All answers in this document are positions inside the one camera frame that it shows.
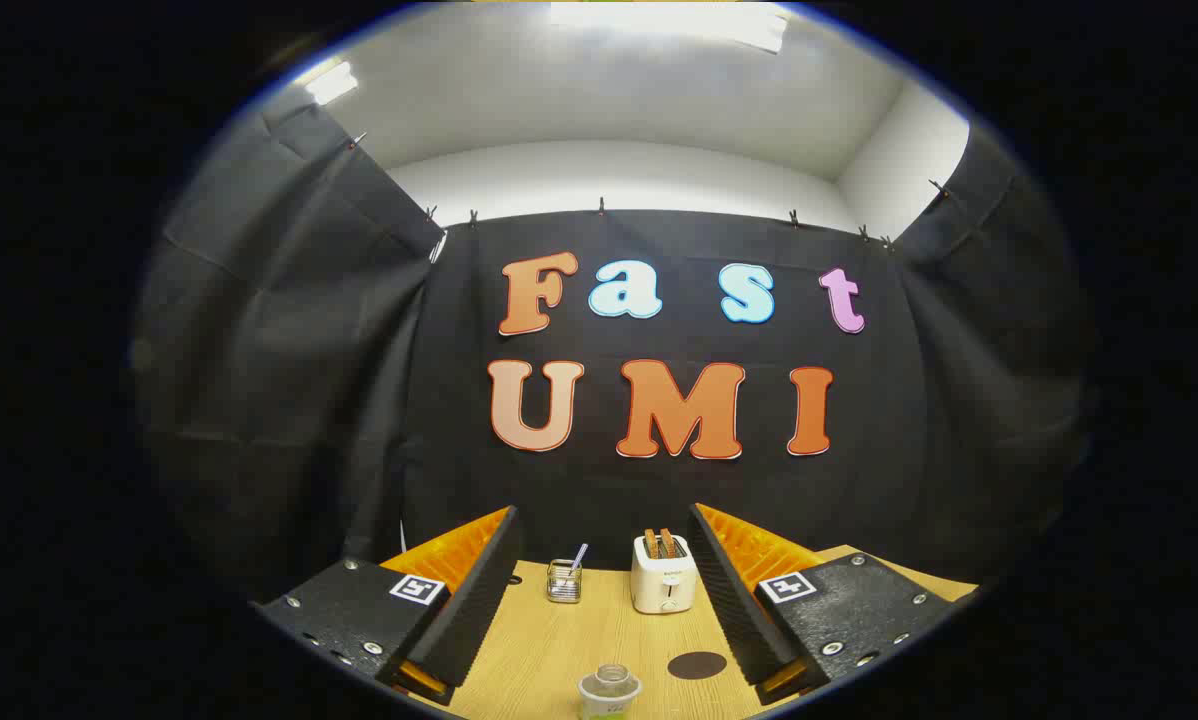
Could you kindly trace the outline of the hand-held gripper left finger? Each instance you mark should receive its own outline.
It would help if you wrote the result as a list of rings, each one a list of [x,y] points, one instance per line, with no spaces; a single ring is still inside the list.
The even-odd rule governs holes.
[[[288,637],[395,691],[448,704],[465,684],[522,555],[516,507],[393,559],[340,559],[261,603]]]

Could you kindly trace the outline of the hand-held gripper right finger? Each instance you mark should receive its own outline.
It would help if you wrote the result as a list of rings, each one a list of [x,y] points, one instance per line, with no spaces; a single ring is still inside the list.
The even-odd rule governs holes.
[[[813,551],[694,503],[689,546],[724,639],[767,706],[907,651],[978,592],[841,546]]]

